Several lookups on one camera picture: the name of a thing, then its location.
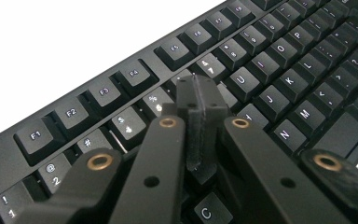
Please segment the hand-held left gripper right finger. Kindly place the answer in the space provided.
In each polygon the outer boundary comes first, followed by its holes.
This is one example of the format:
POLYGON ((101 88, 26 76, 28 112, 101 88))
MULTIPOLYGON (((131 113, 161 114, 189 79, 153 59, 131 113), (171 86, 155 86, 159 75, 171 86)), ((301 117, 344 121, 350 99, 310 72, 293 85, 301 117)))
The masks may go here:
POLYGON ((199 185, 210 185, 216 173, 215 143, 217 131, 229 115, 229 109, 215 82, 209 77, 195 76, 195 91, 200 108, 197 127, 197 162, 194 177, 199 185))

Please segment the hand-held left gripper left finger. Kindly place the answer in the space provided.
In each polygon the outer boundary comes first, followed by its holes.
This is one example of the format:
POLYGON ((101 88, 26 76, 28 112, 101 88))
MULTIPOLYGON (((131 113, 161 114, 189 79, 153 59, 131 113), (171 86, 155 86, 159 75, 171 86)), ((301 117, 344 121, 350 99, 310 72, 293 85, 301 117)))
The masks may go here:
POLYGON ((186 123, 186 167, 196 170, 202 161, 202 112, 198 76, 182 77, 176 86, 177 114, 186 123))

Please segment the black computer keyboard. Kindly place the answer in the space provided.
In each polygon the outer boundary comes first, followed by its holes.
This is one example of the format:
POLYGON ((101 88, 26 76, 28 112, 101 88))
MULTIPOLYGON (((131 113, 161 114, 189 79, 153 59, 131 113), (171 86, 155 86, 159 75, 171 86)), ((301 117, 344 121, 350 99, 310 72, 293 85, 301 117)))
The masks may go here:
POLYGON ((358 0, 225 0, 1 132, 0 224, 358 224, 358 0), (187 76, 229 109, 210 185, 187 76))

